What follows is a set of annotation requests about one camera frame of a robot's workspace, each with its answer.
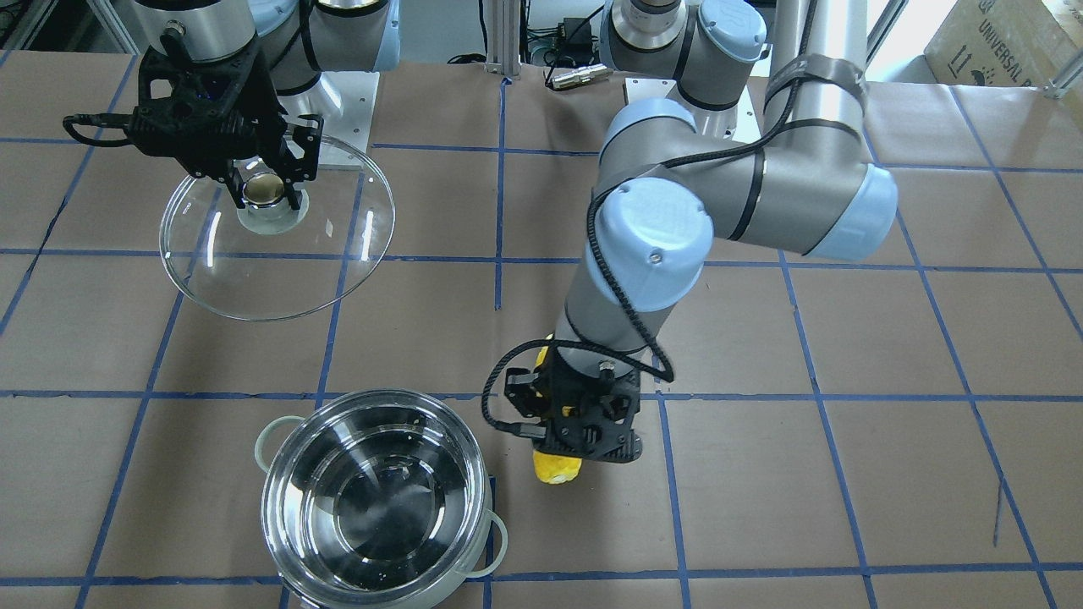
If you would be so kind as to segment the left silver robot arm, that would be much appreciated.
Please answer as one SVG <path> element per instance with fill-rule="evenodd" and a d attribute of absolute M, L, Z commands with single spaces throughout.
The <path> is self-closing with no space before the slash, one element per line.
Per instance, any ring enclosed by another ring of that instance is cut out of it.
<path fill-rule="evenodd" d="M 896 219 L 893 176 L 862 159 L 864 1 L 606 1 L 608 67 L 668 78 L 611 121 L 585 252 L 554 335 L 491 371 L 521 415 L 496 431 L 539 453 L 629 463 L 640 376 L 674 379 L 657 333 L 716 239 L 863 260 Z"/>

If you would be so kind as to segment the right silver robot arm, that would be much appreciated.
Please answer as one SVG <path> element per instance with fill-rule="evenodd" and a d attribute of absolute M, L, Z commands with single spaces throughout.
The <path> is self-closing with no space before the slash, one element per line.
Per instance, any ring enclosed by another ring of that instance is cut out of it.
<path fill-rule="evenodd" d="M 388 72 L 401 59 L 395 1 L 136 1 L 148 38 L 123 133 L 148 156 L 212 178 L 247 207 L 236 161 L 260 158 L 300 208 L 317 173 L 321 117 L 288 124 L 280 98 L 325 72 Z"/>

